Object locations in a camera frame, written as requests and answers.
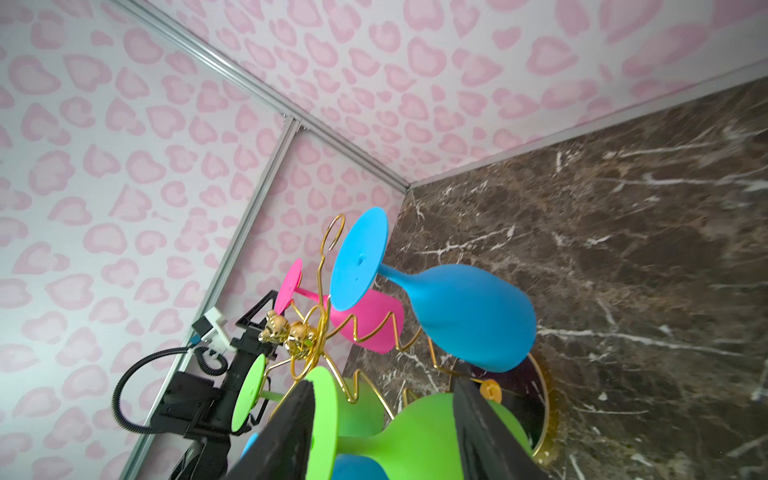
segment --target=white connector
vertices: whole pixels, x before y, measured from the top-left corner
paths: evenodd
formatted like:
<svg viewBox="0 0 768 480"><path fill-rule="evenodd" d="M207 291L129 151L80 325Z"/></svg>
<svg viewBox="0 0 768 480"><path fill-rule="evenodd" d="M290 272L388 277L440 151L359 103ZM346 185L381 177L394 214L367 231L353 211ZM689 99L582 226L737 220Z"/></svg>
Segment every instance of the white connector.
<svg viewBox="0 0 768 480"><path fill-rule="evenodd" d="M219 311L218 308L213 307L204 314L205 319L213 327L208 333L206 333L201 339L204 342L210 342L209 349L217 353L224 353L227 350L232 352L237 351L235 347L231 345L232 337L224 330L224 325L227 324L227 319Z"/></svg>

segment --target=gold rim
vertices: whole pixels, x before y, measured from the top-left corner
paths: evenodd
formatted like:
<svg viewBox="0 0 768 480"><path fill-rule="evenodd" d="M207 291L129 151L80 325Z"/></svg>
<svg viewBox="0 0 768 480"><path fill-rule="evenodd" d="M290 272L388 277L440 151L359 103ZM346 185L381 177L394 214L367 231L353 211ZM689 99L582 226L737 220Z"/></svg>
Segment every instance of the gold rim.
<svg viewBox="0 0 768 480"><path fill-rule="evenodd" d="M539 435L538 442L533 448L532 458L539 465L545 465L554 460L556 455L552 455L552 446L554 445L554 434L557 430L557 410L554 405L554 396L550 393L549 385L547 382L547 376L544 373L541 365L533 357L532 354L528 354L528 359L531 360L533 368L536 370L536 375L541 382L541 394L544 397L544 422L541 427L541 434ZM452 370L455 370L458 358L453 361ZM453 391L453 379L455 376L451 375L449 381L449 391Z"/></svg>

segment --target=pink leopard print wallpaper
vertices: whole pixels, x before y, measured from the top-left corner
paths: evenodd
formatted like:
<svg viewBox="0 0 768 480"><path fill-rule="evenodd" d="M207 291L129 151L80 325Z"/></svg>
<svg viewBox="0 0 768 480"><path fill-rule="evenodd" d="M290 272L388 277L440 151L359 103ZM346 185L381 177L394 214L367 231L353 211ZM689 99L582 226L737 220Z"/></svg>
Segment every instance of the pink leopard print wallpaper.
<svg viewBox="0 0 768 480"><path fill-rule="evenodd" d="M112 419L114 384L180 345L283 118L108 3L2 2L0 38L0 477L110 480L136 441ZM297 140L222 299L233 316L287 262L317 261L328 216L402 201ZM129 382L134 421L170 361ZM153 452L151 472L176 454Z"/></svg>
<svg viewBox="0 0 768 480"><path fill-rule="evenodd" d="M149 0L408 180L768 58L763 0Z"/></svg>

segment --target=wine glass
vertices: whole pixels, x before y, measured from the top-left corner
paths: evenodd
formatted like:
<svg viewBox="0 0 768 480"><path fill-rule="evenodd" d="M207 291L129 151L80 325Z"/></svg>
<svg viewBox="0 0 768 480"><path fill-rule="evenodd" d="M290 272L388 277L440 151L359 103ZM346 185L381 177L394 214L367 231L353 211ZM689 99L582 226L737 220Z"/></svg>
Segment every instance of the wine glass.
<svg viewBox="0 0 768 480"><path fill-rule="evenodd" d="M536 315L520 289L470 265L399 272L382 263L388 231L379 207L349 230L331 274L337 309L357 305L378 273L406 291L424 332L447 353L489 372L506 372L525 359L536 336Z"/></svg>
<svg viewBox="0 0 768 480"><path fill-rule="evenodd" d="M377 435L352 437L339 427L346 397L330 371L318 366L307 376L315 392L315 418L307 480L328 480L337 455L375 460L390 480L440 478L463 480L458 451L453 394L437 393L409 403ZM528 437L507 409L489 402L494 412L530 455Z"/></svg>

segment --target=brown marble surface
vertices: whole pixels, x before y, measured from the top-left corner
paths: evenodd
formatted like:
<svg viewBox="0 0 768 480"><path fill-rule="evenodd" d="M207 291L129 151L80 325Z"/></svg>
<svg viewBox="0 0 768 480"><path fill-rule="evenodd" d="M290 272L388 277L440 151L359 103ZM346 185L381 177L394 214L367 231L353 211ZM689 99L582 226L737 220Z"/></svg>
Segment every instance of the brown marble surface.
<svg viewBox="0 0 768 480"><path fill-rule="evenodd" d="M531 297L560 400L552 478L768 478L766 210L758 81L416 188L385 262L467 263ZM409 338L407 298L377 286ZM355 368L395 406L448 387L423 340L355 348Z"/></svg>

